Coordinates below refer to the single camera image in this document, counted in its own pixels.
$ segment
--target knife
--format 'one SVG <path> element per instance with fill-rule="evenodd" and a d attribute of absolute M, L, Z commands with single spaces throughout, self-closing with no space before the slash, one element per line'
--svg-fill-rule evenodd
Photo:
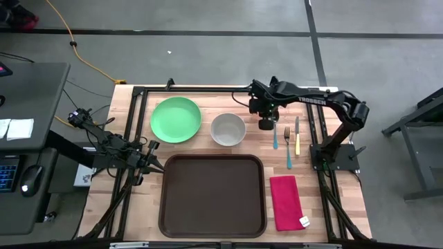
<path fill-rule="evenodd" d="M 300 121 L 296 118 L 296 155 L 300 155 Z"/>

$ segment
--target red napkin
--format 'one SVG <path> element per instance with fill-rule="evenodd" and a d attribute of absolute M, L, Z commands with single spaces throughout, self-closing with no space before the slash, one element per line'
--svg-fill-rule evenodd
<path fill-rule="evenodd" d="M 271 177 L 272 203 L 277 231 L 305 229 L 295 176 Z"/>

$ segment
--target computer mouse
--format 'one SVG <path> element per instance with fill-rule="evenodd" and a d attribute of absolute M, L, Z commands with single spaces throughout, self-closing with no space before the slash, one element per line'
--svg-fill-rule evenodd
<path fill-rule="evenodd" d="M 20 180 L 21 194 L 26 197 L 31 197 L 37 193 L 42 176 L 43 167 L 40 165 L 32 165 L 25 169 Z"/>

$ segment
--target white bowl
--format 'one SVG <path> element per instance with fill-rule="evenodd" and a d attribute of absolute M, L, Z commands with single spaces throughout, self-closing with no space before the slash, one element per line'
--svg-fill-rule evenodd
<path fill-rule="evenodd" d="M 232 113 L 218 115 L 210 126 L 210 135 L 219 145 L 233 146 L 246 135 L 243 119 Z"/>

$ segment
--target tray rim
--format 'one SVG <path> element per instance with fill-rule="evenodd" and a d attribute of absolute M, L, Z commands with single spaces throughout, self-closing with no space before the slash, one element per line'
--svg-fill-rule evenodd
<path fill-rule="evenodd" d="M 162 217 L 164 217 L 164 208 L 163 208 L 163 200 L 164 200 L 164 195 L 165 195 L 165 180 L 166 177 L 165 175 L 163 175 L 163 181 L 162 181 L 162 188 L 161 188 L 161 195 L 160 195 L 160 206 L 159 206 L 159 229 L 160 232 L 165 235 L 168 238 L 189 238 L 189 239 L 254 239 L 257 237 L 260 237 L 264 231 L 266 230 L 267 226 L 268 226 L 268 217 L 267 217 L 267 213 L 266 213 L 266 189 L 265 189 L 265 178 L 264 178 L 264 166 L 263 166 L 263 162 L 255 155 L 252 154 L 175 154 L 171 157 L 169 157 L 166 160 L 165 163 L 165 169 L 167 170 L 167 165 L 169 163 L 171 163 L 173 160 L 176 160 L 177 158 L 180 157 L 225 157 L 226 159 L 233 157 L 233 156 L 240 156 L 240 157 L 245 157 L 245 158 L 251 158 L 251 160 L 254 160 L 257 165 L 259 166 L 259 174 L 261 174 L 261 183 L 260 183 L 260 196 L 262 197 L 262 203 L 260 204 L 260 208 L 262 209 L 262 213 L 264 215 L 264 217 L 262 217 L 263 221 L 262 221 L 262 225 L 260 226 L 260 229 L 257 232 L 254 232 L 253 234 L 221 234 L 221 235 L 212 235 L 211 233 L 208 234 L 198 234 L 198 235 L 192 235 L 192 234 L 172 234 L 170 233 L 165 226 L 162 224 Z"/>

